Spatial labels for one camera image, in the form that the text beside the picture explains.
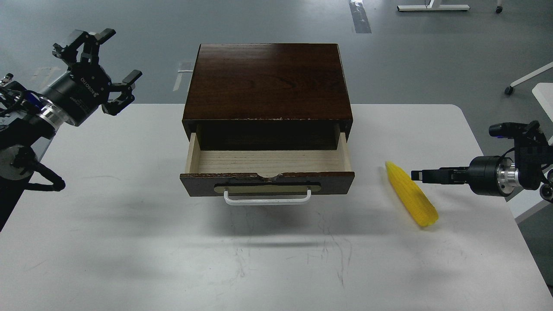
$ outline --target scratch mark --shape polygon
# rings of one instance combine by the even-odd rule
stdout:
[[[119,178],[115,177],[115,176],[111,176],[111,175],[98,175],[98,176],[87,176],[87,177],[82,177],[82,179],[92,179],[92,178],[115,178],[117,180],[120,180]]]
[[[45,262],[46,262],[47,260],[48,260],[48,259],[45,259],[45,260],[43,260],[43,261],[41,261],[41,262],[37,263],[36,265],[32,266],[31,268],[29,268],[29,269],[25,270],[25,272],[27,272],[27,271],[31,271],[32,269],[34,269],[34,268],[36,268],[36,267],[38,267],[38,266],[42,265],[42,264],[43,264],[43,263],[45,263]]]
[[[338,244],[338,242],[336,242],[336,240],[334,239],[334,235],[331,234],[330,237],[332,238],[332,241],[334,242],[334,244],[336,244],[336,246],[340,250],[341,269],[338,272],[338,279],[340,279],[340,282],[342,283],[342,287],[343,287],[344,286],[344,251],[342,249],[342,246],[340,246],[340,244]]]

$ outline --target cable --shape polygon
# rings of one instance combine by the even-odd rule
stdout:
[[[501,155],[500,158],[501,158],[501,159],[505,158],[505,156],[507,155],[507,153],[512,152],[512,151],[515,151],[515,148],[514,148],[514,147],[511,148],[511,149],[509,149],[509,150],[507,150],[507,151],[505,151],[505,153],[503,153],[503,154]]]

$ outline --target dark wooden box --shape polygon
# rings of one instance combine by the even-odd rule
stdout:
[[[336,44],[202,44],[182,123],[191,196],[345,194],[353,117]]]

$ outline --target white table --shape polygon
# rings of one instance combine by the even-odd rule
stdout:
[[[538,83],[532,89],[532,93],[549,119],[553,121],[553,83]]]
[[[228,206],[179,181],[181,105],[131,105],[64,126],[0,234],[1,310],[552,310],[503,198],[421,184],[419,228],[384,161],[409,171],[481,155],[449,105],[353,105],[348,195]]]

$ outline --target corn cob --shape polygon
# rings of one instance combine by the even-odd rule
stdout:
[[[411,180],[411,177],[401,167],[394,163],[386,162],[388,179],[398,194],[399,199],[411,213],[411,216],[421,227],[430,226],[438,220],[438,212],[428,201],[419,186]]]

